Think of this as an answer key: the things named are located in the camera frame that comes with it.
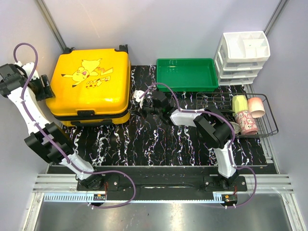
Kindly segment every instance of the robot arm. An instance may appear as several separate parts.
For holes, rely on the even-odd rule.
[[[169,100],[161,91],[152,92],[153,103],[149,105],[143,101],[143,98],[139,99],[143,93],[143,91],[134,93],[134,98],[140,103],[141,108],[139,111],[143,117],[146,117],[147,114],[159,115],[165,124],[171,126],[196,127],[205,139],[207,146],[215,151],[219,174],[226,179],[230,179],[235,175],[236,169],[232,166],[228,154],[228,145],[231,142],[232,134],[229,126],[223,120],[205,113],[196,113],[195,110],[185,110],[185,113],[183,113],[171,107]],[[209,106],[204,110],[224,117],[214,106]]]
[[[76,170],[67,160],[59,153],[59,151],[44,138],[35,126],[35,122],[44,130],[44,132],[52,138],[52,140],[61,147],[66,153],[69,160],[79,169],[85,172],[94,172],[93,166],[78,156],[73,149],[73,143],[64,131],[55,123],[47,120],[45,115],[39,108],[37,101],[52,97],[52,91],[49,86],[47,76],[41,76],[35,71],[29,85],[26,87],[24,94],[24,102],[27,109],[31,112],[35,122],[33,122],[24,107],[22,106],[23,100],[21,93],[23,86],[29,74],[33,69],[32,63],[28,63],[21,67],[21,64],[6,64],[0,67],[0,93],[2,96],[9,98],[18,108],[23,116],[29,137],[25,142],[37,155],[39,155],[47,163],[56,162],[60,165],[67,166],[77,175],[79,183],[86,188],[100,189],[103,186],[102,175],[90,175]]]

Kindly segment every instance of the green tray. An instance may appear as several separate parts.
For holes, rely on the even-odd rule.
[[[156,82],[173,91],[214,91],[218,81],[213,59],[157,59]],[[165,86],[157,86],[169,91]]]

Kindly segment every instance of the suitcase handle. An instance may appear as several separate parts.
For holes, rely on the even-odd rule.
[[[72,121],[72,125],[77,126],[77,127],[97,127],[97,126],[102,126],[102,125],[112,125],[112,119],[105,119],[101,122],[92,122],[92,123],[82,123],[80,121]]]

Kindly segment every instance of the cup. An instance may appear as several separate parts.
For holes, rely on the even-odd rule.
[[[256,135],[258,128],[255,120],[252,118],[248,110],[244,110],[235,114],[235,122],[241,126],[242,135]]]
[[[259,118],[265,115],[264,105],[260,98],[254,97],[248,100],[248,111],[252,118]]]
[[[244,95],[234,96],[232,98],[232,110],[234,111],[233,116],[235,116],[236,113],[248,110],[246,96]]]

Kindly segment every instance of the gray wall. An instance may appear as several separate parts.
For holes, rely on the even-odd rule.
[[[33,0],[0,0],[0,65],[14,63],[13,49],[20,42],[34,45],[38,71],[51,76],[61,53]],[[20,47],[17,57],[31,62],[34,54]],[[47,164],[25,144],[26,125],[17,108],[0,96],[0,224],[3,231],[19,230],[38,173]]]
[[[158,58],[214,58],[223,32],[263,30],[279,0],[45,2],[67,46],[126,43],[133,65],[149,65]]]
[[[290,175],[308,224],[308,1],[291,0],[268,39],[271,57],[253,83],[269,97],[279,133],[271,138],[282,173]]]

